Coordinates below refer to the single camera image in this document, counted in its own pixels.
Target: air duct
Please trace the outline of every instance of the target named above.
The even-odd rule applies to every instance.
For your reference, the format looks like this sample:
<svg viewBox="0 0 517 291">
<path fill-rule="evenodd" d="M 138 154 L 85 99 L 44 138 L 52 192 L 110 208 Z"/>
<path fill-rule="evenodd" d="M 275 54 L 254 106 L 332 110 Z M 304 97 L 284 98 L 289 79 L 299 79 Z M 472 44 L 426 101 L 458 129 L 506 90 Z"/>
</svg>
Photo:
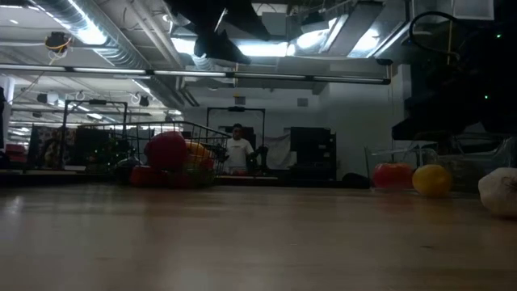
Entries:
<svg viewBox="0 0 517 291">
<path fill-rule="evenodd" d="M 151 69 L 150 64 L 131 44 L 120 29 L 92 0 L 29 0 L 48 16 L 66 28 L 84 44 L 104 44 L 110 49 L 94 51 L 115 67 Z M 133 80 L 148 94 L 169 108 L 181 109 L 184 101 L 154 76 L 148 80 Z"/>
</svg>

